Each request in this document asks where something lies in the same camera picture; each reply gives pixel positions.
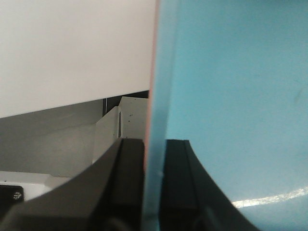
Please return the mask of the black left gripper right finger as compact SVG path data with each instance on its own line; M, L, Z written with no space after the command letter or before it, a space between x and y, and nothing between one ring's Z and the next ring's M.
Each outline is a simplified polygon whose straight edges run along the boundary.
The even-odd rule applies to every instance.
M188 140L167 140L162 231L256 231L216 185Z

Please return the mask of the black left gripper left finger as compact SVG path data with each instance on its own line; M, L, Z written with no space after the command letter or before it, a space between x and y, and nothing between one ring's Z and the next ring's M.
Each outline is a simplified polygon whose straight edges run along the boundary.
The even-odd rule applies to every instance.
M94 164L58 188L13 206L3 231L138 231L144 144L118 139Z

